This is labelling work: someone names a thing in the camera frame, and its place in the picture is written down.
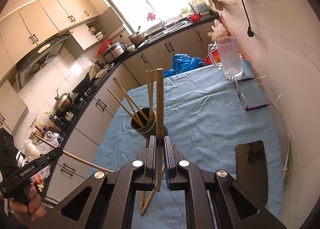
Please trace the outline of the left hand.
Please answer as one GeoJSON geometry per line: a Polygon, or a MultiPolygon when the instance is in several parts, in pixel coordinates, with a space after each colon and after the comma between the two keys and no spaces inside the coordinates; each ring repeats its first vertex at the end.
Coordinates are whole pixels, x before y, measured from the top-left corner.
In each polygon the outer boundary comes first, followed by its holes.
{"type": "Polygon", "coordinates": [[[29,186],[29,204],[26,206],[16,199],[11,199],[10,208],[13,210],[17,220],[29,228],[34,222],[47,214],[40,195],[34,185],[29,186]]]}

